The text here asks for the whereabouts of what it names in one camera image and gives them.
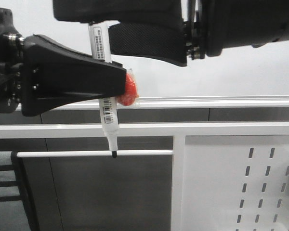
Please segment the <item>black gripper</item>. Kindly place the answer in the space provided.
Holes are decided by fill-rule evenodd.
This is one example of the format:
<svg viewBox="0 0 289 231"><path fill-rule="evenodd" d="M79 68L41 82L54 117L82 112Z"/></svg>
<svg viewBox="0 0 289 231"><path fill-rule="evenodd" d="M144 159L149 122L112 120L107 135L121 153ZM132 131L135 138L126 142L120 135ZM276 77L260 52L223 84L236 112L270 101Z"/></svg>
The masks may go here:
<svg viewBox="0 0 289 231"><path fill-rule="evenodd" d="M24 116L37 116L70 103L119 96L126 73L121 65L95 60L44 35L24 39L12 11L0 8L0 113L14 112L21 102Z"/></svg>
<svg viewBox="0 0 289 231"><path fill-rule="evenodd" d="M189 0L184 32L193 60L289 41L289 0Z"/></svg>

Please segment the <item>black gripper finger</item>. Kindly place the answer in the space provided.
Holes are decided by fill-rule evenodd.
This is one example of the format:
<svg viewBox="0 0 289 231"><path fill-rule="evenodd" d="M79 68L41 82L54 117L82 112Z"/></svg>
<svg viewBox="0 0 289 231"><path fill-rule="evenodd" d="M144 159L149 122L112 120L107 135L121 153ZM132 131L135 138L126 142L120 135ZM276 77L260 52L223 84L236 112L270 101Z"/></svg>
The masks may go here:
<svg viewBox="0 0 289 231"><path fill-rule="evenodd" d="M54 0L55 19L67 22L117 20L180 27L183 23L179 0Z"/></svg>
<svg viewBox="0 0 289 231"><path fill-rule="evenodd" d="M119 23L108 29L111 53L157 59L170 64L187 66L185 38L182 31L170 28Z"/></svg>

